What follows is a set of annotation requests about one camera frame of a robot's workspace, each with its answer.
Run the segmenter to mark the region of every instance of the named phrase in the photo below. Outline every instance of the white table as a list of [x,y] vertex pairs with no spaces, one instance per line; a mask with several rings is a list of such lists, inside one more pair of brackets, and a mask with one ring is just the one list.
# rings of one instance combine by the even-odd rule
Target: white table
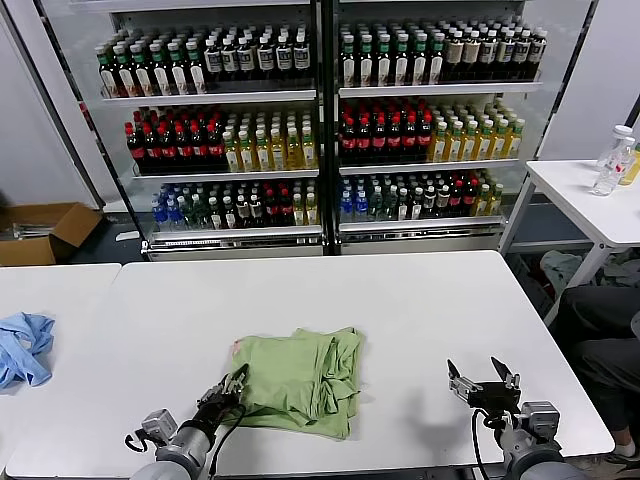
[[[500,241],[501,253],[508,253],[536,187],[594,243],[567,288],[588,283],[610,254],[640,246],[640,180],[600,197],[590,192],[598,177],[595,160],[527,162],[527,171],[529,176]],[[558,301],[547,314],[547,325],[557,306]]]
[[[475,464],[472,411],[448,389],[447,358],[477,381],[498,379],[491,355],[521,373],[524,400],[560,410],[565,455],[613,448],[497,252],[128,264],[103,306],[8,475],[128,478],[154,458],[123,443],[148,413],[191,418],[229,368],[235,340],[298,327],[366,335],[351,437],[239,428],[220,454],[220,475]],[[483,459],[501,461],[492,433],[479,430]]]
[[119,264],[0,268],[0,319],[23,311],[56,321],[51,352],[40,357],[51,369],[51,379],[38,387],[15,382],[0,390],[0,472],[31,421],[30,408],[45,408],[73,345],[92,323],[91,310],[120,268]]

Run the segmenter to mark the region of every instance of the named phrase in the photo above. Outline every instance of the table leg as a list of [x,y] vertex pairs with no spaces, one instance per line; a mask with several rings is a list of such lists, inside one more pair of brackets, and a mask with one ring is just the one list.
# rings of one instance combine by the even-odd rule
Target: table leg
[[[589,251],[584,260],[580,264],[576,273],[573,274],[569,283],[567,283],[566,288],[577,287],[578,285],[584,285],[585,283],[589,283],[593,276],[596,274],[598,269],[604,265],[609,255],[615,253],[616,249],[607,247],[606,245],[600,243],[596,243],[593,248]],[[560,296],[562,292],[556,292],[556,301],[551,307],[551,310],[544,317],[544,324],[548,327],[553,322],[553,319],[556,318],[558,314],[558,307],[560,306]]]
[[500,252],[503,257],[509,253],[511,243],[513,243],[513,237],[515,237],[518,227],[522,223],[524,213],[529,206],[529,202],[531,201],[531,197],[535,190],[536,186],[531,180],[531,175],[527,174],[527,178],[520,190],[520,195],[518,195],[518,199],[513,206],[513,211],[511,212],[511,216],[507,222],[507,227],[504,229],[502,237],[500,237],[500,242],[498,243],[498,252]]

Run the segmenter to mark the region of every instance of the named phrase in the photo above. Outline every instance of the folded green cloth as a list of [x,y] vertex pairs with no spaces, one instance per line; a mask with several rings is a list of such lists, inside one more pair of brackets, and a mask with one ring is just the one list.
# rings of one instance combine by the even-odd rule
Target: folded green cloth
[[242,395],[247,412],[240,425],[347,438],[349,418],[357,410],[362,340],[354,328],[330,334],[298,329],[286,338],[239,340],[232,371],[249,364]]

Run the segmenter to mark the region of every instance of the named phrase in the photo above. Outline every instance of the person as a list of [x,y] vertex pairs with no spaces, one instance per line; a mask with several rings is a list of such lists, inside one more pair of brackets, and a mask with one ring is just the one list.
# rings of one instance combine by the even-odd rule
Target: person
[[640,289],[575,287],[562,294],[550,326],[623,462],[640,454],[630,428],[640,417],[640,340],[631,329],[638,312]]

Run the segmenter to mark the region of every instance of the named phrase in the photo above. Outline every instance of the plastic bottle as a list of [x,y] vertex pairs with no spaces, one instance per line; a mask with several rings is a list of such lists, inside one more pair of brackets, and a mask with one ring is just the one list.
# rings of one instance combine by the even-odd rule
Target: plastic bottle
[[631,149],[634,143],[636,143],[635,138],[625,137],[622,143],[609,153],[607,161],[602,166],[600,175],[591,189],[591,193],[604,197],[613,192],[613,189],[624,177],[627,169],[635,161],[635,155]]

